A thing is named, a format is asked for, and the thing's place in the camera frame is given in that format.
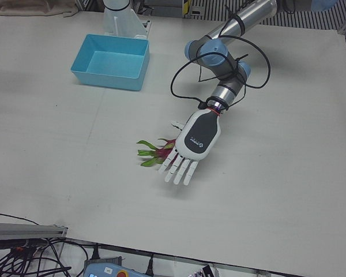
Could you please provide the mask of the white and grey robot hand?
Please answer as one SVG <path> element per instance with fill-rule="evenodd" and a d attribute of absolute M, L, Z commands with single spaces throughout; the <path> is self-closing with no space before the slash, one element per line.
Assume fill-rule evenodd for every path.
<path fill-rule="evenodd" d="M 187 120 L 175 146 L 159 168 L 159 173 L 166 172 L 165 182 L 172 181 L 188 185 L 198 166 L 205 159 L 221 133 L 220 114 L 206 108 L 193 113 Z"/>

